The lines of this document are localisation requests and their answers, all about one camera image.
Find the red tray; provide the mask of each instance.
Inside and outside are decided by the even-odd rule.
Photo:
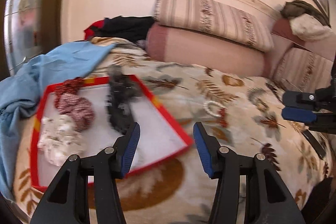
[[[186,132],[182,129],[182,127],[179,125],[179,123],[169,114],[169,112],[163,107],[163,105],[160,103],[160,101],[152,94],[152,92],[149,91],[149,89],[135,76],[135,75],[129,75],[130,79],[136,82],[140,88],[142,89],[143,94],[148,98],[148,100],[152,103],[152,105],[155,107],[155,109],[161,114],[161,116],[164,118],[166,123],[170,125],[170,127],[173,129],[173,131],[177,134],[178,139],[180,142],[182,142],[182,146],[179,149],[175,150],[173,153],[168,154],[164,158],[160,158],[157,161],[151,162],[150,164],[146,166],[142,166],[140,168],[136,168],[130,171],[130,173],[127,174],[127,176],[139,174],[141,172],[144,172],[156,165],[159,165],[160,163],[169,160],[170,158],[176,157],[177,155],[183,153],[186,151],[191,144],[193,143],[191,137],[189,137]],[[83,88],[90,87],[90,86],[99,86],[99,85],[106,85],[108,84],[108,77],[98,77],[98,78],[91,78],[91,79],[85,79],[85,84],[83,85]],[[38,110],[35,116],[35,122],[34,122],[34,129],[33,134],[31,138],[31,157],[30,157],[30,172],[31,172],[31,186],[35,189],[44,192],[48,186],[43,186],[39,184],[39,170],[38,170],[38,157],[39,157],[39,150],[37,148],[37,143],[40,136],[40,130],[41,130],[41,119],[44,116],[43,113],[45,111],[46,103],[48,100],[49,95],[51,95],[52,92],[55,91],[55,88],[57,86],[61,85],[54,84],[47,86],[43,97],[41,98],[40,104],[38,106]]]

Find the bed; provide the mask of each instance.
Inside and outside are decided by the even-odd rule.
[[[274,45],[267,51],[263,50],[269,48],[268,45],[251,47],[232,37],[219,37],[210,30],[201,33],[169,24],[152,27],[147,51],[124,39],[94,37],[91,40],[94,44],[116,43],[117,47],[89,77],[105,76],[110,64],[120,65],[125,74],[135,74],[157,95],[188,134],[192,134],[195,122],[202,122],[210,135],[236,153],[265,154],[302,209],[313,188],[331,175],[332,148],[323,134],[312,132],[326,151],[326,157],[321,160],[301,134],[305,126],[282,119],[284,90],[279,86],[295,81],[299,83],[295,82],[294,86],[303,85],[305,80],[303,88],[309,90],[328,82],[309,81],[307,84],[306,75],[295,79],[287,77],[286,58],[290,58],[293,51],[307,49],[278,35],[269,34],[269,37]],[[224,56],[214,56],[216,51]],[[304,58],[312,54],[315,55],[311,51],[308,57],[302,54],[302,62],[299,62],[302,70],[306,66]],[[314,60],[313,67],[308,64],[311,68],[321,64],[325,68],[329,66],[325,58]],[[206,101],[223,105],[225,114],[220,117],[209,114],[204,108]],[[33,120],[34,117],[26,120],[22,130],[14,181],[16,203],[29,216],[42,196],[30,187]],[[243,223],[244,219],[244,177],[240,184],[237,223]],[[195,146],[152,170],[117,183],[127,223],[162,224],[206,223],[216,185],[217,181],[210,180],[203,172]],[[89,207],[91,223],[97,223],[93,188],[89,189]]]

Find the leaf pattern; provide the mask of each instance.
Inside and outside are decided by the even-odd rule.
[[[288,121],[289,124],[292,126],[292,128],[294,128],[294,130],[297,133],[302,133],[303,131],[305,131],[305,124],[304,123],[300,123],[300,122],[292,122],[292,121]]]
[[[329,174],[329,165],[326,162],[324,162],[323,174],[324,174],[324,178],[326,179],[328,177],[328,174]]]
[[[211,73],[213,72],[213,69],[210,68],[205,68],[204,73],[210,77],[213,77]]]
[[[273,165],[274,169],[277,171],[281,171],[279,165],[279,162],[277,161],[277,155],[275,154],[275,149],[271,147],[272,145],[270,143],[266,143],[261,148],[261,153],[263,153],[266,157],[266,159],[269,160],[269,162]]]
[[[180,124],[180,126],[183,127],[189,125],[192,121],[193,121],[192,118],[186,118],[186,119],[179,119],[178,123]]]
[[[32,190],[34,196],[36,196],[36,198],[38,198],[39,200],[41,200],[41,198],[43,197],[43,193],[38,192],[37,190],[35,190],[33,188],[31,190]]]
[[[301,173],[303,171],[305,163],[307,164],[307,182],[309,182],[312,178],[312,172],[318,171],[318,165],[316,158],[311,154],[311,146],[308,145],[306,149],[305,143],[302,140],[300,144],[299,151],[301,152],[302,156],[299,158],[298,161],[298,172]]]
[[[152,59],[152,58],[150,58],[150,57],[146,57],[143,61],[157,61],[157,60]]]
[[[22,196],[20,198],[20,201],[21,202],[24,202],[25,199],[28,197],[28,195],[30,194],[30,188],[27,188],[23,193],[22,193]]]
[[[27,213],[29,216],[32,214],[33,208],[34,208],[34,201],[31,199],[27,203]]]
[[[225,85],[230,85],[230,86],[243,86],[244,85],[244,81],[241,79],[236,79],[233,78],[229,75],[223,75],[222,76],[222,82]]]
[[[27,185],[29,180],[30,180],[30,176],[27,176],[27,177],[25,177],[25,179],[23,181],[21,181],[20,186],[19,186],[19,191]]]
[[[216,138],[218,138],[218,139],[220,139],[220,140],[224,140],[224,141],[226,141],[226,142],[229,141],[229,139],[227,138],[227,136],[225,135],[225,133],[224,133],[221,129],[216,128],[216,127],[212,127],[211,129],[212,129],[212,134],[213,134]]]
[[[299,189],[296,192],[294,200],[297,206],[299,207],[299,209],[303,208],[303,205],[305,204],[305,201],[306,201],[306,197],[307,197],[307,193],[303,192],[301,189]]]
[[[325,139],[323,138],[322,135],[320,135],[320,142],[319,143],[322,146],[323,150],[326,150],[327,144],[326,144],[326,141],[325,141]]]
[[[266,90],[262,88],[252,88],[247,91],[247,99],[254,105],[256,105],[256,100],[264,95]]]
[[[287,90],[287,88],[281,81],[274,81],[274,84],[282,90]]]
[[[170,224],[202,224],[202,223],[208,223],[211,209],[201,204],[201,209],[203,211],[203,215],[186,215],[186,218],[188,221],[177,221],[177,222],[171,222]]]
[[[172,159],[143,175],[119,180],[117,188],[123,211],[148,208],[169,199],[181,186],[184,173],[182,163]]]
[[[260,98],[258,98],[256,100],[256,107],[259,111],[261,112],[267,112],[269,110],[269,106],[268,104],[266,104],[263,100],[261,100]]]
[[[207,99],[221,104],[231,102],[232,100],[239,98],[234,94],[222,91],[216,84],[209,80],[198,81],[196,86],[200,89],[201,94],[205,95]]]
[[[281,100],[281,98],[280,98],[280,96],[278,94],[278,89],[274,85],[272,85],[270,83],[266,83],[265,85],[274,94],[274,96],[277,98],[277,100],[280,103],[282,103],[282,100]]]
[[[176,87],[187,90],[187,88],[179,85],[182,82],[182,78],[174,78],[169,75],[162,75],[159,78],[148,76],[142,80],[149,88],[153,89],[157,95],[167,93]]]
[[[182,64],[179,64],[179,63],[162,63],[162,65],[158,65],[156,66],[156,70],[161,72],[163,69],[165,68],[169,68],[169,67],[180,67],[180,68],[184,68],[184,67],[194,67],[193,65],[182,65]]]
[[[26,170],[23,170],[19,176],[19,179],[24,178],[28,173],[30,172],[30,168],[27,168]]]
[[[20,193],[20,202],[24,202],[28,197],[28,202],[26,204],[26,210],[27,210],[27,214],[29,216],[31,216],[31,214],[33,213],[34,209],[36,208],[36,206],[38,205],[38,202],[35,201],[33,198],[37,198],[38,200],[40,200],[42,198],[42,193],[39,192],[38,190],[34,189],[31,187],[30,185],[30,169],[27,168],[24,171],[21,172],[21,174],[19,175],[19,180],[22,180],[18,190],[21,191],[23,190],[26,186],[28,186],[22,193]]]
[[[257,124],[265,128],[265,133],[268,138],[275,137],[278,142],[281,140],[279,126],[284,128],[285,126],[278,123],[275,112],[265,112],[263,116],[255,116],[253,119]]]
[[[139,64],[132,54],[114,54],[113,61],[120,66],[145,67],[145,65]]]

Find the pearl bracelet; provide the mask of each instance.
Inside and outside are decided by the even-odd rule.
[[[204,102],[203,104],[203,108],[204,110],[206,111],[206,113],[208,113],[209,115],[215,117],[215,118],[221,118],[221,115],[220,114],[216,114],[215,112],[213,112],[211,109],[210,109],[210,105],[215,105],[215,106],[218,106],[220,109],[221,108],[225,108],[225,106],[223,106],[221,103],[219,102],[216,102],[216,101],[206,101]]]

